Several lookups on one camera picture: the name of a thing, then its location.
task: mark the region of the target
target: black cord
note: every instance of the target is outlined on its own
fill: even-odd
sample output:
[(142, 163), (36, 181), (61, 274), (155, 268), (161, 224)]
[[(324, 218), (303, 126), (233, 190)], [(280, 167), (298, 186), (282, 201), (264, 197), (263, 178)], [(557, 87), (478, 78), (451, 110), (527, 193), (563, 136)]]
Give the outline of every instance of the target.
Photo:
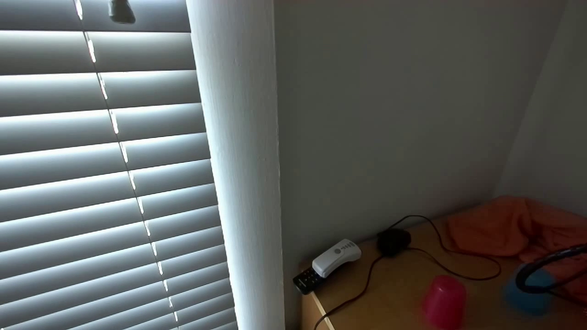
[(351, 298), (345, 302), (343, 302), (342, 304), (334, 307), (333, 309), (331, 309), (329, 312), (327, 312), (326, 314), (322, 315), (322, 317), (318, 320), (318, 322), (316, 322), (316, 325), (314, 326), (314, 330), (318, 329), (318, 325), (320, 325), (320, 322), (322, 322), (325, 318), (331, 316), (332, 314), (336, 313), (336, 311), (338, 311), (339, 309), (343, 308), (344, 306), (347, 306), (347, 304), (350, 304), (351, 302), (359, 299), (360, 297), (362, 297), (365, 292), (367, 291), (367, 288), (369, 287), (369, 282), (371, 281), (371, 273), (373, 272), (373, 267), (375, 266), (375, 264), (377, 264), (379, 262), (379, 260), (383, 259), (383, 256), (380, 255), (379, 257), (377, 257), (377, 259), (375, 259), (372, 263), (371, 263), (371, 267), (369, 268), (369, 275), (367, 275), (367, 283), (365, 283), (365, 288), (363, 289), (363, 291), (361, 291), (361, 293), (359, 293), (357, 296), (355, 296), (354, 298)]
[[(495, 260), (493, 258), (490, 258), (490, 257), (488, 257), (486, 255), (475, 254), (475, 253), (457, 252), (457, 251), (449, 250), (447, 247), (445, 247), (444, 244), (443, 244), (443, 242), (442, 242), (442, 236), (440, 235), (440, 232), (438, 231), (438, 228), (436, 228), (436, 226), (434, 225), (434, 223), (432, 222), (432, 220), (430, 220), (429, 218), (427, 218), (427, 217), (425, 217), (423, 215), (418, 215), (418, 214), (407, 215), (407, 216), (401, 218), (398, 222), (392, 224), (388, 229), (391, 229), (391, 228), (395, 227), (396, 225), (398, 225), (399, 223), (401, 223), (402, 221), (404, 221), (405, 219), (410, 218), (410, 217), (420, 217), (420, 218), (423, 218), (423, 219), (427, 220), (432, 225), (432, 227), (434, 228), (434, 231), (436, 232), (436, 235), (438, 236), (438, 241), (440, 242), (440, 246), (442, 247), (442, 249), (444, 251), (451, 252), (451, 253), (456, 253), (456, 254), (462, 254), (462, 255), (472, 255), (473, 257), (480, 257), (480, 258), (483, 258), (483, 259), (487, 259), (487, 260), (490, 260), (490, 261), (494, 262), (495, 264), (497, 264), (497, 266), (498, 266), (499, 269), (498, 269), (498, 271), (497, 271), (497, 273), (495, 275), (492, 275), (492, 276), (489, 276), (489, 277), (483, 277), (483, 278), (468, 277), (466, 275), (461, 275), (461, 274), (459, 274), (457, 272), (454, 272), (454, 271), (446, 268), (443, 264), (441, 264), (440, 262), (438, 262), (430, 253), (422, 250), (421, 248), (407, 248), (408, 250), (417, 250), (417, 251), (421, 251), (421, 252), (426, 253), (438, 266), (440, 266), (440, 268), (444, 269), (445, 271), (447, 271), (447, 272), (449, 272), (449, 273), (451, 273), (451, 274), (453, 274), (455, 276), (458, 276), (458, 277), (461, 277), (461, 278), (464, 278), (464, 279), (467, 279), (467, 280), (472, 280), (472, 281), (487, 281), (487, 280), (492, 280), (492, 279), (494, 279), (494, 278), (496, 278), (496, 277), (498, 277), (498, 276), (501, 275), (501, 265), (500, 265), (500, 263), (497, 260)], [(338, 310), (340, 310), (344, 306), (347, 306), (351, 302), (356, 301), (357, 299), (359, 299), (360, 297), (362, 297), (365, 294), (365, 292), (367, 291), (367, 288), (369, 287), (369, 282), (371, 281), (371, 273), (373, 272), (373, 267), (381, 259), (383, 259), (383, 256), (382, 255), (380, 255), (379, 257), (377, 257), (377, 259), (375, 259), (371, 263), (371, 267), (369, 268), (369, 275), (367, 275), (367, 283), (365, 283), (365, 287), (363, 288), (363, 291), (361, 291), (361, 293), (359, 293), (354, 298), (351, 298), (351, 299), (343, 302), (342, 304), (334, 307), (333, 309), (331, 309), (330, 311), (328, 311), (327, 313), (325, 313), (324, 315), (322, 315), (322, 317), (320, 317), (320, 319), (318, 320), (318, 322), (316, 322), (316, 325), (314, 326), (314, 330), (317, 330), (318, 329), (318, 325), (320, 325), (320, 323), (325, 318), (331, 316), (332, 314), (336, 313)]]

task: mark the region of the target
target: orange towel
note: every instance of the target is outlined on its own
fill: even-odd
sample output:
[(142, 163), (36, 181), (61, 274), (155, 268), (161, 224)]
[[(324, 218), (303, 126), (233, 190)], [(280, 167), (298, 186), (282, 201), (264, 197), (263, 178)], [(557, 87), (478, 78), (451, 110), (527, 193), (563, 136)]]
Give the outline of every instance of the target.
[[(587, 243), (587, 219), (528, 198), (504, 196), (449, 216), (448, 233), (463, 251), (517, 255), (523, 262), (532, 262), (549, 252)], [(587, 254), (545, 267), (558, 280), (585, 268)], [(587, 276), (564, 288), (587, 302)]]

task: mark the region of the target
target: light gray wall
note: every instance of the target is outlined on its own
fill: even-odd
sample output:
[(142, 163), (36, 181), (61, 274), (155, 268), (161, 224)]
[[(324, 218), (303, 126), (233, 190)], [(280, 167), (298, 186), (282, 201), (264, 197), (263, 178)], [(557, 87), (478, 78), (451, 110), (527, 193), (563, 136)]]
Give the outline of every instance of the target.
[(571, 0), (495, 195), (587, 216), (587, 1)]
[(188, 0), (240, 330), (284, 328), (272, 0)]
[(491, 197), (562, 1), (275, 1), (286, 323), (298, 264)]

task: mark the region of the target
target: pink plastic cup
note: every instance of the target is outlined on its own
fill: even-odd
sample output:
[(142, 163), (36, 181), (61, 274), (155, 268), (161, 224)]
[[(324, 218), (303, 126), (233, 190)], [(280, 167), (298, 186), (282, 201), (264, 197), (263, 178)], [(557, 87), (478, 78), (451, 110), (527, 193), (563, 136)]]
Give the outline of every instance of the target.
[(422, 308), (426, 319), (444, 330), (461, 328), (467, 300), (465, 286), (456, 278), (436, 276), (424, 299)]

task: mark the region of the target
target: blue object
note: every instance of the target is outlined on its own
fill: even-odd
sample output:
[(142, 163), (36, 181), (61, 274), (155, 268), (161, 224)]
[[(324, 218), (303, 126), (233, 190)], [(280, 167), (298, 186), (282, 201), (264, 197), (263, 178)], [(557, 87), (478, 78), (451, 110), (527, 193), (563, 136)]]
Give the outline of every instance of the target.
[[(511, 306), (530, 315), (544, 315), (548, 312), (552, 296), (549, 294), (527, 294), (518, 289), (515, 284), (515, 277), (523, 266), (524, 265), (518, 267), (514, 275), (508, 281), (508, 284), (505, 286), (504, 298)], [(555, 280), (552, 275), (543, 269), (539, 269), (526, 280), (528, 285), (536, 285), (540, 287), (551, 285), (554, 282)]]

